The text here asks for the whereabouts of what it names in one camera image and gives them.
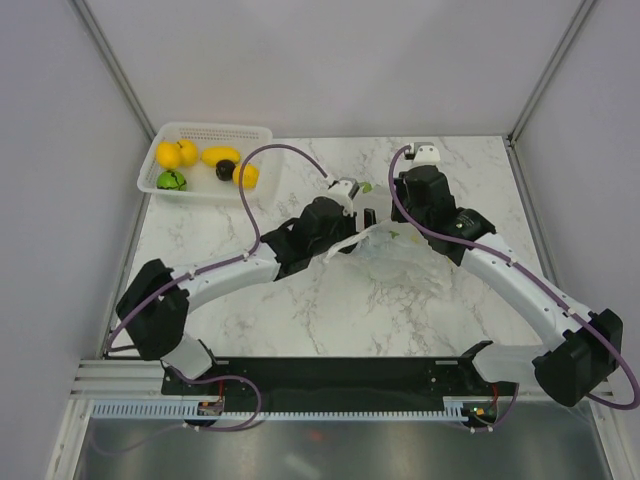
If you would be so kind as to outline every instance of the robotic arm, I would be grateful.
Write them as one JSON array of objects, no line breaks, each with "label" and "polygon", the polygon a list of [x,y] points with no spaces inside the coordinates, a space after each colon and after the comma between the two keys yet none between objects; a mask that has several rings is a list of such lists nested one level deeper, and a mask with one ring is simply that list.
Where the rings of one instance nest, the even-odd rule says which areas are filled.
[{"label": "robotic arm", "polygon": [[[536,282],[527,277],[513,250],[495,227],[475,210],[456,206],[446,176],[435,166],[439,154],[432,144],[412,144],[405,152],[411,167],[393,179],[397,200],[391,218],[405,222],[408,214],[432,232],[424,234],[434,251],[478,276],[502,296],[540,336],[539,346],[502,346],[481,342],[472,347],[473,365],[487,382],[509,381],[539,384],[547,394],[566,406],[584,395],[617,368],[617,362],[591,333],[580,328],[570,315],[590,318],[590,324],[620,350],[622,322],[610,310],[600,314],[569,298],[543,279],[537,282],[561,297],[562,308]],[[201,305],[235,290],[278,281],[305,269],[316,255],[357,233],[354,198],[358,183],[340,179],[307,205],[299,218],[260,237],[260,243],[244,260],[195,275],[203,264],[168,268],[161,260],[148,262],[136,276],[117,306],[121,319],[162,285],[181,276],[188,278],[143,308],[126,326],[143,360],[161,359],[194,379],[207,371],[215,358],[198,340],[184,333],[187,315]],[[365,209],[365,227],[375,223],[376,212]],[[461,240],[451,242],[451,238]],[[342,253],[349,253],[347,247]],[[488,250],[501,252],[500,257]],[[229,255],[217,263],[243,255]]]}]

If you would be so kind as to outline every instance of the gray wall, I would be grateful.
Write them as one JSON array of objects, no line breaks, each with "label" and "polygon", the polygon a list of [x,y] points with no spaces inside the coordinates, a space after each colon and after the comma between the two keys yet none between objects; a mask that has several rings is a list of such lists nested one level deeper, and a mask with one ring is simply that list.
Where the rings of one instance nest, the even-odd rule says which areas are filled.
[{"label": "gray wall", "polygon": [[[600,2],[519,144],[561,282],[625,321],[640,375],[640,2]],[[624,376],[615,386],[629,399]],[[640,412],[625,414],[640,452]]]},{"label": "gray wall", "polygon": [[147,114],[276,137],[507,133],[580,0],[88,0]]},{"label": "gray wall", "polygon": [[43,478],[146,142],[64,0],[0,4],[0,477]]}]

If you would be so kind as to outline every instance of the yellow lemon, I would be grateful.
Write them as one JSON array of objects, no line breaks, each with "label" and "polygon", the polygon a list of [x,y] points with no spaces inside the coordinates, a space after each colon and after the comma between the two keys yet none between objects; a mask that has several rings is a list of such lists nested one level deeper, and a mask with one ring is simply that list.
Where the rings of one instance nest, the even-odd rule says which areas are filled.
[{"label": "yellow lemon", "polygon": [[202,161],[214,167],[220,160],[231,160],[233,163],[240,162],[240,152],[232,147],[210,147],[202,151]]},{"label": "yellow lemon", "polygon": [[162,142],[156,148],[156,162],[162,168],[174,170],[180,166],[180,149],[175,143]]},{"label": "yellow lemon", "polygon": [[[233,183],[236,185],[240,185],[240,168],[241,165],[238,165],[233,169]],[[244,167],[242,175],[242,186],[244,188],[256,188],[258,176],[260,176],[260,171],[253,165],[247,165]]]},{"label": "yellow lemon", "polygon": [[191,140],[181,138],[178,140],[178,148],[180,149],[180,158],[182,165],[192,167],[198,161],[198,147]]}]

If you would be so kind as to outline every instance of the marble tabletop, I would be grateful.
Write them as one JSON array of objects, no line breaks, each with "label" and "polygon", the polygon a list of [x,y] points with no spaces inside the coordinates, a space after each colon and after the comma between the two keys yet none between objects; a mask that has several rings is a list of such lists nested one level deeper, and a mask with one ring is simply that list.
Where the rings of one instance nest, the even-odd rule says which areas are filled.
[{"label": "marble tabletop", "polygon": [[[432,141],[461,206],[489,219],[519,257],[539,271],[531,234],[500,137],[287,139],[335,177],[386,184],[392,154],[410,141]],[[267,232],[326,188],[295,153],[285,153],[271,204],[255,209]],[[244,249],[253,232],[242,208],[189,205],[153,196],[132,276],[154,258],[181,265]],[[424,255],[439,257],[430,249]],[[527,323],[489,287],[443,258],[431,272],[437,291],[373,280],[338,255],[278,282],[252,286],[202,306],[186,331],[216,355],[459,355],[476,342],[535,344]],[[117,345],[129,342],[126,334]]]}]

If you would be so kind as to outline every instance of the clear plastic bag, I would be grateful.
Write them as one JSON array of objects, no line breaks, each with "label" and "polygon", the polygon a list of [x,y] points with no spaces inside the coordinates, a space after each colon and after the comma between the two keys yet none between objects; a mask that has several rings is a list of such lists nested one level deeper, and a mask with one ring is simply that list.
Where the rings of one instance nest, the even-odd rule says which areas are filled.
[{"label": "clear plastic bag", "polygon": [[357,243],[348,255],[340,255],[372,280],[385,286],[418,288],[433,295],[451,289],[452,265],[434,252],[420,232],[408,223],[385,220],[334,245],[325,262],[340,249]]}]

